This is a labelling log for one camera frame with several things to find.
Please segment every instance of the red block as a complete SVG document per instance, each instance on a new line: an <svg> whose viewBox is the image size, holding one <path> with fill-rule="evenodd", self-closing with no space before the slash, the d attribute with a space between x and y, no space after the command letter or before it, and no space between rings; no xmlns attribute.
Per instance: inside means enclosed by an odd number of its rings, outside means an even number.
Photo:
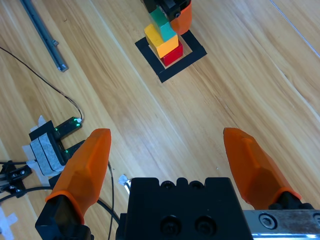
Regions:
<svg viewBox="0 0 320 240"><path fill-rule="evenodd" d="M181 58L183 54L184 54L184 46L179 41L179 45L175 49L173 49L171 52L169 52L167 55L165 55L163 58L161 58L161 61L167 67L178 58Z"/></svg>

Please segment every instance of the wooden table surface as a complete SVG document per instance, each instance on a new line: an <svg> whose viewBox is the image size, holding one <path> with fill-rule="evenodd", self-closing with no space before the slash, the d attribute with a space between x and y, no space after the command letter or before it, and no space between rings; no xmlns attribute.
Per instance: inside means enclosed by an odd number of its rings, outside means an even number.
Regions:
<svg viewBox="0 0 320 240"><path fill-rule="evenodd" d="M32 2L69 70L56 69L19 0L0 0L0 46L84 111L83 128L66 146L111 129L118 214L129 198L117 183L122 174L160 182L232 178L225 127L254 136L304 200L320 207L319 1L194 0L191 31L207 55L163 84L135 46L150 23L140 0ZM40 115L58 125L78 112L3 51L0 67L0 159L25 161L22 146ZM35 174L24 182L40 186ZM100 197L109 205L110 185L107 173ZM40 239L34 225L49 193L2 204L6 216L18 217L10 227L15 239ZM110 216L99 205L85 221L95 239L107 238Z"/></svg>

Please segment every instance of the black bracket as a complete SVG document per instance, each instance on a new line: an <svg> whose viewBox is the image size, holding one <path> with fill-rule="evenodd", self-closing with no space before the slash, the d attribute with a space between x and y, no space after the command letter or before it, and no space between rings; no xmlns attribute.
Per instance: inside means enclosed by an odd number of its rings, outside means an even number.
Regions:
<svg viewBox="0 0 320 240"><path fill-rule="evenodd" d="M20 198L26 194L23 179L29 176L32 171L27 165L17 169L15 165L10 163L12 163L12 161L8 161L8 163L2 165L2 170L0 171L0 193L21 193L16 196Z"/></svg>
<svg viewBox="0 0 320 240"><path fill-rule="evenodd" d="M165 68L162 65L159 58L149 47L149 43L145 37L135 43L145 60L150 64L155 74L157 74L161 83L164 83L177 73L181 72L183 69L189 67L191 64L207 55L205 48L198 42L190 30L181 35L181 37L190 47L192 52L168 68Z"/></svg>
<svg viewBox="0 0 320 240"><path fill-rule="evenodd" d="M54 127L52 121L48 121L29 133L31 149L44 176L54 176L62 172L67 161L85 142L83 140L68 149L62 144L62 139L81 127L81 120L71 117L57 127Z"/></svg>

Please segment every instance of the metal rail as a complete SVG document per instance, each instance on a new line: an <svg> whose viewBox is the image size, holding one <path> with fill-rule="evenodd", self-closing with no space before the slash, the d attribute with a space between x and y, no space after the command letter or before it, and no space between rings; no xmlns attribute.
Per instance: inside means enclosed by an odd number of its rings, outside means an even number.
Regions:
<svg viewBox="0 0 320 240"><path fill-rule="evenodd" d="M42 22L41 18L39 17L35 7L31 3L30 0L20 0L22 3L25 11L29 15L35 29L37 30L38 34L40 35L46 49L50 53L54 64L61 72L64 72L68 69L67 64L65 63L64 59L60 55L57 45L59 44L56 40L52 38L50 33L48 32L46 26Z"/></svg>

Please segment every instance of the toy block tower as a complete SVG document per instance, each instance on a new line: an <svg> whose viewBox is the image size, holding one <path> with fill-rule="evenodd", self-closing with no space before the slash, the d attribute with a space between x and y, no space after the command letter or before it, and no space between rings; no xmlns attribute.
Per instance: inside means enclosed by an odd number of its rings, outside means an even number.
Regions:
<svg viewBox="0 0 320 240"><path fill-rule="evenodd" d="M146 40L167 67L183 56L183 45L159 6L149 15L152 23L144 29Z"/></svg>

